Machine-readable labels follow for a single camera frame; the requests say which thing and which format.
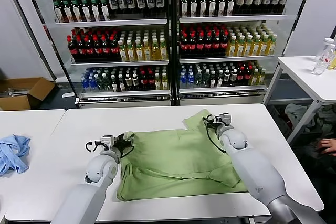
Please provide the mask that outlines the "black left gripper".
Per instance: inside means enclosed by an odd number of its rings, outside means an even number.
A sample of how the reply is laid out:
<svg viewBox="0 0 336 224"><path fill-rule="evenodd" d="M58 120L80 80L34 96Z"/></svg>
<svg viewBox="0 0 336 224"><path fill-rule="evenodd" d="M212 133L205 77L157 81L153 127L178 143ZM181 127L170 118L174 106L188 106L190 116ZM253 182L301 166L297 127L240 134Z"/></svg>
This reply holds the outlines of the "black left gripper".
<svg viewBox="0 0 336 224"><path fill-rule="evenodd" d="M120 157L125 157L134 150L134 136L135 134L132 133L128 138L124 134L120 134L116 137L114 147L119 150Z"/></svg>

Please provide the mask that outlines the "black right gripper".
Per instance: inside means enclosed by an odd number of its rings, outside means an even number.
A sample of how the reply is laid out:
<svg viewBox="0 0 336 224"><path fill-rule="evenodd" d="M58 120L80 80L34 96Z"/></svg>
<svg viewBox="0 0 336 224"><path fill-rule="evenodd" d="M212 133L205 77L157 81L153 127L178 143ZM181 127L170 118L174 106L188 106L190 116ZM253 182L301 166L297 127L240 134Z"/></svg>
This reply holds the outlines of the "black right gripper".
<svg viewBox="0 0 336 224"><path fill-rule="evenodd" d="M204 126L214 130L217 138L220 138L221 129L224 126L223 115L209 114L207 117L202 117L202 122Z"/></svg>

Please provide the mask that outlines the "bare person hand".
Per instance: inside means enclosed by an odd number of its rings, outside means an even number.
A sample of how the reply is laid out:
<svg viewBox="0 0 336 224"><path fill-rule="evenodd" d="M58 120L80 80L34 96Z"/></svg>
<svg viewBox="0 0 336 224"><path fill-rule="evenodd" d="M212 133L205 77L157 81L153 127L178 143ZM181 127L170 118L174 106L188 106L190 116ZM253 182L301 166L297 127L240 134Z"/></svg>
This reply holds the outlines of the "bare person hand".
<svg viewBox="0 0 336 224"><path fill-rule="evenodd" d="M336 139L335 138L322 139L319 142L318 150L321 152L321 154L328 154L330 156L335 156L335 153L336 153Z"/></svg>

